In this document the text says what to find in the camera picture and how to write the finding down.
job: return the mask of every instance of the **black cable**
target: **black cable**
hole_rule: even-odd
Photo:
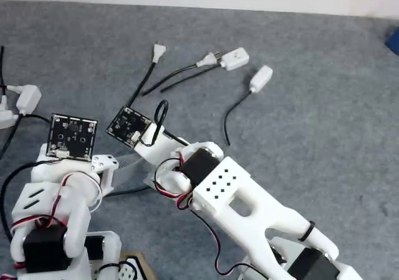
[[[148,79],[150,78],[152,72],[154,71],[154,68],[156,66],[156,62],[152,62],[150,68],[148,69],[147,73],[145,74],[143,80],[139,83],[136,91],[134,92],[134,94],[132,95],[132,97],[130,98],[130,100],[127,103],[128,107],[131,107],[132,104],[134,103],[134,101],[136,100],[136,98],[138,97],[138,95],[140,94],[140,91],[142,90],[142,88],[144,87],[145,83],[148,81]]]
[[[252,94],[251,91],[248,91],[244,97],[241,97],[240,100],[238,100],[233,106],[226,112],[226,115],[224,116],[224,122],[223,122],[223,129],[224,129],[224,136],[226,137],[227,145],[230,146],[230,139],[229,135],[227,133],[227,118],[229,117],[229,114],[238,106],[240,105],[241,102],[243,102],[248,96]]]
[[[20,122],[21,122],[23,117],[24,116],[21,115],[21,114],[18,115],[18,119],[16,120],[14,126],[12,127],[12,130],[11,130],[11,132],[10,132],[10,134],[9,134],[9,136],[8,136],[8,138],[7,138],[5,144],[3,145],[3,148],[2,148],[2,150],[0,152],[0,160],[2,160],[3,156],[6,154],[7,149],[8,149],[8,147],[11,144],[12,138],[14,138],[15,133],[17,132],[18,126],[19,126],[19,124],[20,124]]]
[[[217,64],[217,65],[214,65],[214,66],[212,66],[212,67],[210,67],[210,68],[207,68],[207,69],[205,69],[205,70],[202,70],[202,71],[200,71],[200,72],[198,72],[198,73],[196,73],[196,74],[193,74],[193,75],[191,75],[191,76],[187,76],[187,77],[185,77],[184,79],[179,80],[178,82],[175,82],[174,84],[171,84],[171,85],[169,85],[169,86],[167,86],[167,87],[161,89],[161,93],[164,93],[164,92],[166,92],[166,91],[169,91],[170,89],[176,87],[177,85],[179,85],[179,84],[181,84],[181,83],[183,83],[183,82],[186,82],[187,80],[194,79],[195,77],[198,77],[198,76],[200,76],[200,75],[203,75],[203,74],[205,74],[205,73],[207,73],[207,72],[209,72],[209,71],[212,71],[212,70],[214,70],[214,69],[216,69],[216,68],[218,68],[218,67],[221,67],[221,66],[220,66],[219,64]]]
[[[181,143],[183,146],[188,146],[188,143],[186,141],[183,141],[182,139],[176,137],[175,135],[173,135],[171,132],[167,131],[166,129],[164,129],[163,133],[165,135],[167,135],[168,137],[174,139],[175,141]]]
[[[0,218],[1,218],[1,224],[2,228],[4,230],[4,233],[6,234],[8,240],[11,242],[12,240],[12,234],[10,231],[10,228],[8,227],[8,222],[7,222],[7,216],[6,216],[6,210],[4,209],[4,201],[6,197],[6,192],[7,192],[7,187],[10,184],[11,180],[14,179],[15,176],[17,176],[21,171],[37,167],[39,165],[51,165],[54,163],[59,163],[61,160],[43,160],[40,162],[34,162],[34,163],[26,163],[25,165],[20,166],[17,170],[13,171],[4,181],[4,183],[1,186],[1,192],[0,192]]]
[[[158,138],[158,135],[160,133],[161,127],[163,125],[163,122],[165,121],[166,116],[168,115],[168,109],[169,109],[169,103],[167,100],[164,99],[158,104],[158,106],[156,107],[155,113],[154,113],[154,122],[156,124],[156,129],[152,136],[151,143],[150,144],[144,143],[142,138],[140,138],[141,144],[143,144],[146,147],[154,146],[154,144]]]
[[[49,119],[47,119],[43,116],[40,116],[40,115],[35,115],[34,113],[27,114],[24,116],[24,118],[38,118],[38,119],[43,120],[43,121],[47,122],[48,124],[50,124]]]
[[[167,82],[167,81],[168,81],[169,79],[171,79],[172,77],[174,77],[174,76],[176,76],[176,75],[178,75],[178,74],[180,74],[180,73],[182,73],[182,72],[184,72],[184,71],[194,69],[194,68],[196,68],[196,67],[197,67],[196,64],[192,64],[192,65],[186,66],[186,67],[184,67],[184,68],[178,69],[178,70],[176,70],[176,71],[173,71],[173,72],[172,72],[171,74],[169,74],[168,76],[162,78],[159,82],[157,82],[157,83],[156,83],[155,85],[153,85],[151,88],[149,88],[148,90],[144,91],[142,95],[143,95],[143,96],[148,95],[149,93],[151,93],[152,91],[154,91],[154,90],[155,90],[156,88],[158,88],[160,85],[162,85],[162,84],[164,84],[165,82]]]
[[[4,46],[0,47],[0,84],[1,84],[1,89],[2,89],[2,95],[6,94],[6,85],[4,83],[4,79],[2,77],[2,63],[4,59]]]
[[[198,218],[200,219],[205,226],[208,228],[208,230],[212,233],[213,237],[215,238],[216,241],[216,247],[218,248],[218,252],[216,254],[216,258],[214,260],[214,268],[216,270],[216,272],[218,272],[219,275],[222,276],[227,276],[230,273],[232,273],[232,271],[238,267],[238,266],[246,266],[249,269],[253,269],[255,272],[257,272],[258,274],[260,274],[262,277],[264,277],[265,279],[268,279],[266,277],[266,275],[264,275],[262,272],[260,272],[260,270],[258,270],[257,268],[255,268],[252,264],[248,264],[248,263],[244,263],[244,262],[240,262],[240,263],[236,263],[235,265],[233,265],[230,269],[228,269],[226,272],[222,272],[220,271],[219,268],[219,257],[220,257],[220,253],[221,253],[221,243],[220,243],[220,239],[219,236],[216,234],[215,230],[211,227],[211,225],[209,225],[209,223],[207,221],[205,221],[205,219],[203,217],[201,217],[199,214],[197,214],[195,211],[193,211],[191,208],[189,208],[189,210]]]
[[[128,194],[135,194],[135,193],[139,193],[141,191],[147,191],[149,189],[150,189],[149,186],[144,186],[144,187],[141,187],[141,188],[133,188],[131,190],[116,191],[116,192],[113,192],[111,194],[108,194],[104,198],[114,197],[114,196],[121,196],[121,195],[128,195]]]

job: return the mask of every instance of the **white adapter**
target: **white adapter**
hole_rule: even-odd
[[[255,74],[249,83],[251,93],[258,93],[272,78],[273,70],[269,66],[263,66]]]
[[[22,115],[33,113],[42,98],[42,94],[36,85],[22,85],[18,87],[8,85],[7,89],[20,94],[17,101],[17,109]]]
[[[249,55],[244,48],[240,47],[222,56],[220,66],[229,71],[240,68],[241,66],[248,64],[248,62]]]

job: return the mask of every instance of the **white plastic part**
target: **white plastic part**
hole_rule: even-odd
[[[118,263],[120,257],[120,250],[122,248],[122,243],[120,242],[119,235],[113,231],[101,231],[101,232],[90,232],[87,236],[103,236],[102,251],[103,259],[100,260],[100,264],[96,266],[98,268],[108,264],[108,263]],[[117,268],[107,268],[103,269],[99,274],[97,273],[97,280],[114,280],[118,279],[118,269]]]
[[[68,230],[64,236],[64,250],[70,258],[81,254],[87,229],[90,222],[90,213],[84,194],[70,186],[63,186],[57,183],[27,183],[20,194],[14,209],[12,210],[13,222],[19,221],[27,216],[50,215],[52,205],[57,195],[61,196],[55,217],[63,222],[67,221]],[[11,243],[11,256],[16,262],[21,260],[23,255],[22,243],[24,228],[31,228],[30,223],[21,224],[16,228]]]
[[[134,265],[137,271],[137,275],[135,275],[134,270],[129,265],[123,264],[120,266],[119,280],[145,280],[146,278],[142,274],[142,271],[140,270],[139,264],[137,263],[136,259],[128,258],[127,261]]]
[[[46,156],[47,144],[41,146],[37,162],[55,160],[54,157]],[[112,155],[94,155],[91,163],[78,160],[64,159],[54,165],[39,165],[31,171],[32,182],[55,182],[60,183],[66,174],[81,171],[99,180],[99,173],[102,173],[100,180],[103,194],[113,191],[112,177],[114,171],[119,167],[119,162]]]
[[[158,63],[159,59],[161,58],[161,56],[163,56],[165,52],[166,52],[166,46],[160,45],[158,43],[154,44],[154,56],[152,61],[154,63]]]
[[[218,63],[218,59],[216,58],[213,52],[210,52],[202,60],[199,60],[196,65],[197,67],[207,66],[207,65],[216,65]]]
[[[305,249],[303,244],[289,241],[284,238],[274,237],[269,241],[269,244],[276,249],[278,253],[287,261],[283,264],[283,268],[287,271],[292,264],[299,257],[301,252]],[[245,257],[243,262],[251,264],[248,257]],[[332,261],[332,264],[340,271],[337,280],[363,280],[353,267],[346,264]],[[264,280],[264,278],[252,269],[241,267],[241,275],[239,279],[242,280]]]
[[[21,87],[8,85],[7,89],[20,94],[17,101],[17,109],[23,115],[33,113],[42,97],[36,85],[24,85]]]
[[[241,216],[230,203],[239,198],[252,213]],[[251,262],[272,279],[294,280],[276,261],[265,231],[274,228],[297,237],[309,229],[310,223],[292,208],[279,203],[258,185],[233,159],[225,158],[193,191],[193,207],[209,214],[249,255]],[[332,259],[338,248],[317,228],[306,243],[321,249]]]
[[[14,113],[10,110],[0,111],[0,129],[6,129],[14,126],[17,119],[18,115],[14,115]]]
[[[249,55],[240,47],[222,56],[220,65],[226,70],[234,70],[248,64]]]
[[[258,93],[272,78],[273,70],[268,66],[263,66],[255,74],[249,83],[249,90],[252,93]]]
[[[0,97],[0,112],[3,110],[8,110],[8,105],[7,105],[7,96],[2,95]]]
[[[148,127],[147,131],[143,135],[143,142],[151,143],[155,128],[156,125],[154,123],[152,123]],[[163,133],[163,130],[164,128],[162,128],[159,132],[158,138],[153,146],[148,147],[140,142],[138,142],[135,146],[135,151],[147,162],[151,163],[154,166],[158,166],[163,160],[165,160],[166,158],[170,158],[172,152],[182,147],[181,143],[167,137]]]
[[[89,257],[87,250],[74,258],[65,271],[54,271],[45,273],[26,273],[20,269],[17,274],[18,280],[88,280],[91,279]]]

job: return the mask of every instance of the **gray carpet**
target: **gray carpet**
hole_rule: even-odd
[[[340,248],[339,259],[364,279],[399,271],[399,57],[383,44],[398,21],[273,12],[0,2],[0,44],[8,84],[36,84],[36,113],[100,121],[95,152],[131,153],[103,130],[148,69],[152,44],[168,46],[151,83],[209,51],[243,46],[250,63],[214,70],[160,95],[138,100],[152,116],[170,102],[166,127],[191,142],[211,140],[268,192],[317,222]],[[232,114],[225,148],[224,111],[267,64],[274,76]],[[7,131],[0,132],[3,142]],[[41,121],[23,121],[0,174],[36,159],[47,139]],[[29,173],[15,179],[10,212]],[[140,185],[132,180],[125,187]],[[154,192],[109,199],[92,230],[118,233],[125,250],[143,251],[160,279],[219,279],[208,230]],[[221,267],[244,252],[222,231]],[[12,272],[0,234],[2,272]]]

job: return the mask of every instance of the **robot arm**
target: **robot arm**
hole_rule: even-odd
[[[43,145],[37,161],[51,159]],[[25,185],[12,211],[11,256],[25,265],[18,279],[92,278],[89,260],[96,255],[85,247],[98,240],[93,239],[95,233],[88,234],[90,206],[97,209],[103,194],[113,190],[117,168],[111,155],[95,155],[91,162],[64,159],[32,169],[32,182]],[[119,237],[110,231],[95,236],[101,238],[102,254],[96,258],[101,259],[100,266],[119,262]],[[118,271],[104,269],[97,279],[116,280]]]
[[[176,195],[191,193],[191,208],[212,218],[247,252],[249,263],[267,277],[278,280],[313,279],[305,278],[305,275],[311,274],[312,270],[316,275],[314,270],[320,270],[319,265],[324,264],[326,269],[331,270],[324,271],[325,280],[361,280],[353,268],[336,261],[338,248],[326,235],[297,211],[278,202],[232,158],[223,158],[223,152],[216,144],[194,143],[178,147],[173,151],[168,150],[168,157],[180,160],[158,167],[156,182]],[[230,206],[235,198],[250,207],[249,216],[241,216]],[[269,228],[302,238],[304,244],[280,238],[269,241],[265,235]],[[278,250],[286,260],[283,263],[277,262],[272,249]],[[304,271],[304,262],[314,257],[320,260],[308,266],[308,271]],[[243,271],[243,277],[263,279],[249,269]]]

